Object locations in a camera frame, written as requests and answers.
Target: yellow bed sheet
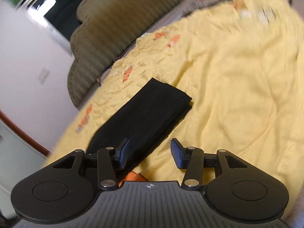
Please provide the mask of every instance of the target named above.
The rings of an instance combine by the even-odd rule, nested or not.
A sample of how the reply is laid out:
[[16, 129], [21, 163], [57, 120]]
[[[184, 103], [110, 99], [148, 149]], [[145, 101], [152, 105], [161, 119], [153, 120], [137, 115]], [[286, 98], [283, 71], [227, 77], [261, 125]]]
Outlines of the yellow bed sheet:
[[113, 65], [47, 164], [77, 148], [152, 77], [193, 99], [193, 108], [138, 167], [151, 181], [181, 181], [173, 137], [206, 153], [224, 148], [283, 182], [292, 207], [304, 178], [304, 25], [285, 0], [234, 0], [194, 12]]

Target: orange print on fabric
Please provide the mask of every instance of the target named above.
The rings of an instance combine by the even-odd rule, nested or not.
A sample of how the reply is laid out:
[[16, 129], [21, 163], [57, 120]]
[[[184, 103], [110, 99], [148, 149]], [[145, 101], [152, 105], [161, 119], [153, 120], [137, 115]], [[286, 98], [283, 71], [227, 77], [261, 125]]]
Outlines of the orange print on fabric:
[[167, 44], [167, 46], [169, 48], [171, 48], [175, 43], [177, 43], [179, 40], [180, 40], [180, 35], [175, 35], [170, 41], [169, 43]]
[[83, 129], [83, 127], [88, 123], [88, 120], [89, 120], [89, 114], [91, 113], [92, 111], [92, 104], [89, 105], [89, 107], [87, 108], [87, 111], [85, 113], [85, 116], [83, 117], [83, 119], [81, 120], [80, 124], [78, 125], [77, 129], [76, 129], [76, 132], [77, 133], [80, 133], [81, 130]]
[[155, 38], [154, 38], [153, 40], [160, 39], [161, 37], [166, 36], [166, 35], [167, 35], [166, 32], [158, 32], [158, 33], [155, 33]]
[[132, 72], [132, 68], [133, 66], [131, 65], [125, 72], [123, 75], [123, 82], [127, 81], [129, 78], [130, 73]]

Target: black garment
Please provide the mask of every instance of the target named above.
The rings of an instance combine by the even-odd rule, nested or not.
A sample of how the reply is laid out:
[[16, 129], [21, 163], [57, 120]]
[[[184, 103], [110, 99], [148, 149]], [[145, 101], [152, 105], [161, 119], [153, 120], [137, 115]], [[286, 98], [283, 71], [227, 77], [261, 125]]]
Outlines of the black garment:
[[169, 84], [152, 78], [94, 134], [87, 154], [101, 148], [118, 147], [128, 138], [133, 157], [129, 171], [148, 156], [168, 136], [191, 109], [191, 98]]

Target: upholstered headboard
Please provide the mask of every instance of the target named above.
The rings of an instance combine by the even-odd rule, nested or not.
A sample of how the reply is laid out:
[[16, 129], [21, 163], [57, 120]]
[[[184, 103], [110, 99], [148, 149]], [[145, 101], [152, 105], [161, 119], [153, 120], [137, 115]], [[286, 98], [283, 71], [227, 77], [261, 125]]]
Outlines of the upholstered headboard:
[[71, 37], [75, 56], [68, 91], [75, 107], [136, 38], [182, 0], [83, 0]]

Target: bed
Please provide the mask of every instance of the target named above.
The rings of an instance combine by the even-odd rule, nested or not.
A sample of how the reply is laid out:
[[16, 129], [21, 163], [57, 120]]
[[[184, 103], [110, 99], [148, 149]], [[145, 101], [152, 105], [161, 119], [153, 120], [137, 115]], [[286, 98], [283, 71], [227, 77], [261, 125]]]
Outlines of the bed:
[[[83, 20], [98, 11], [88, 1], [79, 9]], [[156, 78], [191, 96], [193, 108], [133, 171], [151, 181], [181, 181], [184, 172], [175, 168], [169, 150], [173, 137], [209, 153], [224, 147], [286, 185], [290, 200], [283, 217], [303, 227], [304, 25], [289, 1], [180, 0], [151, 19], [156, 23], [133, 32], [141, 36], [136, 43], [126, 37], [108, 58], [98, 43], [81, 43], [77, 29], [68, 88], [81, 110], [47, 164], [86, 150], [95, 131]], [[99, 87], [96, 79], [111, 66]]]

